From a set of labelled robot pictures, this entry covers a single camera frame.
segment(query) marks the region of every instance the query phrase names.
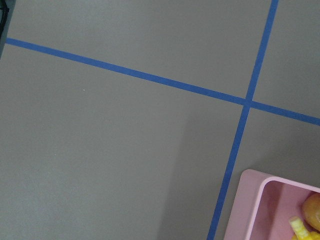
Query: pink container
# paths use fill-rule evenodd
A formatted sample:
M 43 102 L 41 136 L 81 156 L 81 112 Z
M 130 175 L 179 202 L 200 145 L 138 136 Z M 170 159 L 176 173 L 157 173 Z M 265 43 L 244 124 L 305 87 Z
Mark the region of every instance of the pink container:
M 320 188 L 245 170 L 224 240 L 290 240 L 294 233 L 288 220 L 303 219 L 302 204 L 314 192 L 320 193 Z

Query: floor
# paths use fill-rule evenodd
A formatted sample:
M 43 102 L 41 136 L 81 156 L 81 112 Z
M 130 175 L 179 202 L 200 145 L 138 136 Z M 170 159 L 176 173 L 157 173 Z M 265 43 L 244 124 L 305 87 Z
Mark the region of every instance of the floor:
M 17 1 L 0 239 L 222 240 L 245 169 L 320 187 L 319 10 Z

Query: blue tape line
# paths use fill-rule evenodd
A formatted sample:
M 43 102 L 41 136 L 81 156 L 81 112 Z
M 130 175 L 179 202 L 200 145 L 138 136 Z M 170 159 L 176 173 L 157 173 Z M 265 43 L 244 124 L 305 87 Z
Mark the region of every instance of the blue tape line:
M 256 101 L 253 101 L 251 103 L 251 107 L 254 109 L 268 112 L 268 113 L 272 113 L 272 114 L 276 114 L 276 115 L 280 115 L 280 116 L 284 116 L 287 118 L 291 118 L 291 119 L 299 120 L 299 121 L 306 122 L 309 124 L 320 126 L 320 118 L 317 118 L 314 116 L 308 116 L 305 114 L 286 110 L 286 109 L 276 107 L 276 106 L 267 105 L 267 104 L 256 102 Z
M 270 5 L 270 9 L 269 9 L 269 13 L 268 13 L 268 17 L 266 19 L 266 23 L 264 26 L 264 31 L 263 31 L 263 35 L 261 38 L 259 51 L 256 56 L 255 64 L 253 67 L 253 72 L 251 75 L 250 84 L 249 84 L 248 91 L 247 91 L 246 97 L 245 97 L 245 99 L 250 100 L 250 101 L 252 101 L 252 99 L 254 98 L 258 78 L 260 75 L 262 63 L 265 58 L 265 54 L 266 54 L 266 50 L 267 50 L 267 46 L 268 46 L 268 41 L 269 41 L 270 34 L 271 34 L 271 29 L 272 29 L 272 26 L 273 26 L 273 23 L 275 20 L 278 2 L 279 2 L 279 0 L 272 0 L 271 5 Z
M 84 56 L 75 55 L 75 54 L 68 53 L 68 52 L 65 52 L 65 51 L 60 51 L 60 50 L 52 49 L 52 48 L 49 48 L 49 47 L 40 46 L 40 45 L 37 45 L 37 44 L 34 44 L 34 43 L 29 43 L 29 42 L 26 42 L 26 41 L 21 41 L 21 40 L 9 38 L 9 37 L 6 39 L 6 43 L 9 44 L 9 45 L 13 45 L 13 46 L 17 46 L 17 47 L 33 50 L 33 51 L 40 52 L 40 53 L 53 55 L 53 56 L 56 56 L 56 57 L 59 57 L 59 58 L 64 58 L 64 59 L 76 61 L 76 62 L 79 62 L 79 63 L 84 63 L 84 64 L 91 65 L 91 66 L 94 66 L 94 67 L 107 69 L 107 70 L 114 71 L 114 72 L 117 72 L 117 73 L 129 75 L 129 76 L 136 77 L 136 78 L 141 78 L 141 79 L 148 80 L 148 81 L 151 81 L 151 82 L 155 82 L 155 83 L 171 86 L 171 87 L 174 87 L 174 88 L 186 90 L 186 91 L 189 91 L 189 92 L 205 95 L 205 96 L 208 96 L 208 97 L 212 97 L 212 98 L 228 101 L 228 102 L 239 104 L 239 105 L 245 105 L 247 103 L 247 104 L 250 104 L 250 106 L 252 108 L 254 108 L 254 109 L 262 110 L 262 111 L 269 112 L 269 113 L 272 113 L 272 114 L 281 115 L 281 116 L 284 116 L 284 117 L 288 117 L 288 118 L 292 118 L 292 119 L 295 119 L 295 120 L 299 120 L 299 121 L 303 121 L 303 122 L 306 122 L 306 123 L 310 123 L 310 124 L 314 124 L 314 125 L 320 126 L 320 119 L 319 118 L 308 116 L 308 115 L 304 115 L 304 114 L 301 114 L 301 113 L 298 113 L 298 112 L 285 110 L 283 108 L 270 106 L 270 105 L 259 103 L 259 102 L 255 102 L 255 101 L 250 102 L 250 101 L 248 101 L 248 100 L 246 100 L 244 98 L 241 98 L 241 97 L 232 96 L 232 95 L 225 94 L 225 93 L 222 93 L 222 92 L 218 92 L 218 91 L 206 89 L 206 88 L 203 88 L 203 87 L 199 87 L 199 86 L 195 86 L 195 85 L 191 85 L 191 84 L 187 84 L 187 83 L 171 80 L 171 79 L 168 79 L 168 78 L 164 78 L 164 77 L 148 74 L 148 73 L 145 73 L 145 72 L 141 72 L 141 71 L 133 70 L 133 69 L 130 69 L 130 68 L 126 68 L 126 67 L 123 67 L 123 66 L 114 65 L 114 64 L 111 64 L 111 63 L 95 60 L 95 59 L 84 57 Z
M 228 187 L 230 184 L 231 176 L 232 176 L 234 166 L 236 163 L 236 158 L 238 155 L 239 146 L 241 143 L 242 136 L 244 134 L 245 127 L 246 127 L 246 123 L 247 123 L 247 119 L 248 119 L 248 115 L 249 115 L 249 110 L 250 110 L 250 107 L 248 105 L 245 105 L 242 108 L 240 120 L 238 123 L 238 127 L 236 129 L 234 140 L 233 140 L 229 160 L 228 160 L 228 163 L 227 163 L 227 166 L 225 169 L 225 173 L 224 173 L 224 177 L 222 180 L 219 196 L 218 196 L 218 199 L 217 199 L 217 202 L 215 205 L 211 226 L 210 226 L 207 238 L 206 238 L 207 240 L 213 240 L 216 235 L 216 231 L 217 231 L 219 219 L 221 216 L 222 208 L 225 203 L 225 199 L 226 199 Z
M 251 80 L 250 80 L 250 83 L 248 86 L 248 91 L 247 91 L 247 94 L 245 97 L 246 102 L 244 103 L 243 108 L 242 108 L 240 120 L 239 120 L 238 127 L 237 127 L 237 130 L 235 133 L 234 141 L 232 144 L 232 149 L 230 152 L 229 160 L 228 160 L 225 172 L 224 172 L 219 196 L 218 196 L 218 199 L 217 199 L 217 202 L 215 205 L 215 209 L 213 212 L 213 217 L 212 217 L 210 229 L 209 229 L 209 232 L 207 235 L 207 240 L 213 240 L 215 238 L 215 235 L 217 232 L 218 223 L 220 220 L 220 216 L 221 216 L 222 209 L 223 209 L 223 206 L 225 203 L 225 199 L 226 199 L 227 191 L 229 188 L 231 176 L 232 176 L 234 166 L 236 163 L 236 158 L 238 155 L 241 139 L 242 139 L 245 127 L 246 127 L 246 123 L 247 123 L 247 119 L 248 119 L 248 115 L 249 115 L 249 110 L 250 110 L 250 107 L 252 104 L 252 100 L 253 100 L 254 93 L 256 90 L 256 86 L 257 86 L 259 74 L 261 71 L 262 63 L 264 61 L 265 53 L 267 50 L 271 29 L 272 29 L 275 15 L 276 15 L 276 11 L 277 11 L 277 6 L 278 6 L 278 0 L 272 0 L 271 5 L 270 5 L 270 9 L 269 9 L 269 13 L 268 13 L 268 16 L 266 19 L 265 27 L 263 30 L 263 34 L 262 34 L 262 38 L 261 38 L 261 42 L 260 42 L 260 46 L 259 46 L 259 51 L 258 51 L 256 60 L 255 60 L 254 67 L 253 67 Z
M 169 78 L 152 75 L 152 74 L 145 73 L 142 71 L 137 71 L 137 70 L 133 70 L 133 69 L 130 69 L 127 67 L 111 64 L 108 62 L 95 60 L 95 59 L 92 59 L 89 57 L 80 56 L 80 55 L 72 54 L 72 53 L 65 52 L 65 51 L 60 51 L 60 50 L 49 48 L 46 46 L 41 46 L 41 45 L 37 45 L 34 43 L 21 41 L 21 40 L 9 38 L 9 37 L 6 39 L 6 43 L 10 44 L 10 45 L 17 46 L 17 47 L 37 51 L 40 53 L 49 54 L 49 55 L 56 56 L 59 58 L 68 59 L 68 60 L 75 61 L 78 63 L 91 65 L 91 66 L 94 66 L 97 68 L 110 70 L 113 72 L 132 76 L 135 78 L 144 79 L 144 80 L 155 82 L 158 84 L 167 85 L 167 86 L 174 87 L 177 89 L 186 90 L 186 91 L 189 91 L 192 93 L 201 94 L 201 95 L 205 95 L 205 96 L 212 97 L 215 99 L 224 100 L 224 101 L 231 102 L 234 104 L 243 105 L 245 103 L 245 99 L 243 99 L 241 97 L 232 96 L 232 95 L 225 94 L 222 92 L 206 89 L 206 88 L 203 88 L 200 86 L 195 86 L 195 85 L 191 85 L 188 83 L 172 80 Z

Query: black object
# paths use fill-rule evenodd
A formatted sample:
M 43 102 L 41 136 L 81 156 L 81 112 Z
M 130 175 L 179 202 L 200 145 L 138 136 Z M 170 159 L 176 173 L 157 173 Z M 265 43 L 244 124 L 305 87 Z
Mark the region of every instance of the black object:
M 9 13 L 9 8 L 7 6 L 6 0 L 0 0 L 0 12 L 1 12 L 0 38 L 1 38 L 2 32 L 4 31 L 4 28 L 7 22 L 8 13 Z

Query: yellow object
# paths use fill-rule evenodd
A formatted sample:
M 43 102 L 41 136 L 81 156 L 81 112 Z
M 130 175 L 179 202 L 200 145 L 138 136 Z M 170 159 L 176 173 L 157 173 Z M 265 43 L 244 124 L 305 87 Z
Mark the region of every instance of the yellow object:
M 291 217 L 289 223 L 295 233 L 291 240 L 320 240 L 320 233 L 309 232 L 299 217 Z
M 315 193 L 303 203 L 302 211 L 305 221 L 320 231 L 320 193 Z

